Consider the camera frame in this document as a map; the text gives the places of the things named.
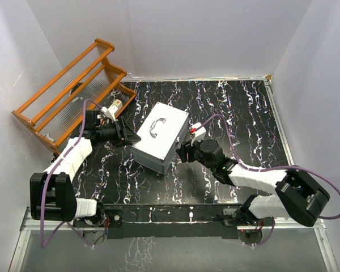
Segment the grey metal medicine case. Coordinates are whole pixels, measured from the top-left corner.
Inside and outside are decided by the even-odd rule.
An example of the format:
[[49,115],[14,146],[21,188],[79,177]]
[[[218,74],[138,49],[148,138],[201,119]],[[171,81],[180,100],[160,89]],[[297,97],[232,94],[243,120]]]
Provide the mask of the grey metal medicine case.
[[134,161],[161,175],[165,174],[188,128],[189,113],[156,103],[137,131],[141,140],[130,148]]

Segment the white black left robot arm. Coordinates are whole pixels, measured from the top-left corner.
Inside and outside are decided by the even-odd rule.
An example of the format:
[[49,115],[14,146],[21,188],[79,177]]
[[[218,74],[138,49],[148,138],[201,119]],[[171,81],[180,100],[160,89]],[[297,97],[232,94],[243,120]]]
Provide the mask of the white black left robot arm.
[[124,147],[140,140],[123,117],[111,120],[99,110],[85,110],[80,129],[73,131],[63,152],[29,180],[32,219],[42,226],[46,220],[70,222],[78,218],[86,218],[93,226],[103,224],[105,211],[95,199],[76,197],[73,179],[97,145],[109,142]]

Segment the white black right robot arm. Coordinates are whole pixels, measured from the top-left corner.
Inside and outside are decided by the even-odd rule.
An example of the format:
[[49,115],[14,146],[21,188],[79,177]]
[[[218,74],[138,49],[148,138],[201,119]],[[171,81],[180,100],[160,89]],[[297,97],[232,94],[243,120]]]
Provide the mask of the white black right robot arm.
[[251,171],[225,156],[213,139],[183,142],[176,152],[183,163],[199,162],[208,168],[222,184],[266,192],[266,196],[251,195],[236,212],[235,219],[249,225],[274,217],[291,218],[312,227],[330,199],[329,193],[306,171]]

